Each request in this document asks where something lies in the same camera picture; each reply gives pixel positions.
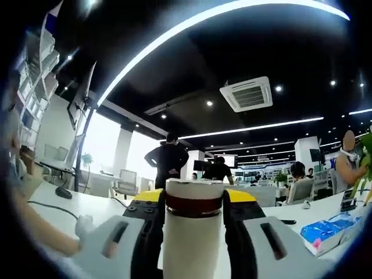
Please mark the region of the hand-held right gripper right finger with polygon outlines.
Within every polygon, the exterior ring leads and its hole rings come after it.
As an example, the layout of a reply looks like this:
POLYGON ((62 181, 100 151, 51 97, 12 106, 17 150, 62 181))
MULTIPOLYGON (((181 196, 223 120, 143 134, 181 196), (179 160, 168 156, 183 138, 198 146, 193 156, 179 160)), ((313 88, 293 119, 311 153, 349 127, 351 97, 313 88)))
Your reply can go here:
POLYGON ((247 192, 223 192, 231 278, 322 278, 328 261, 314 257, 283 221, 266 216, 247 192))

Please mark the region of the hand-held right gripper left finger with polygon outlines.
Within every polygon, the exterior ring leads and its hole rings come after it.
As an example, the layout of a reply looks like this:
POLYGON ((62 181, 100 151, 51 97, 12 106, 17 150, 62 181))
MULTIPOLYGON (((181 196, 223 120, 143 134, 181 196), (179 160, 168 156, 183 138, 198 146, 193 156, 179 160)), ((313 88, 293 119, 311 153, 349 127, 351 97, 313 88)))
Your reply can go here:
POLYGON ((166 194, 137 195, 121 216, 113 216, 86 236, 77 264, 91 278, 162 278, 166 194))

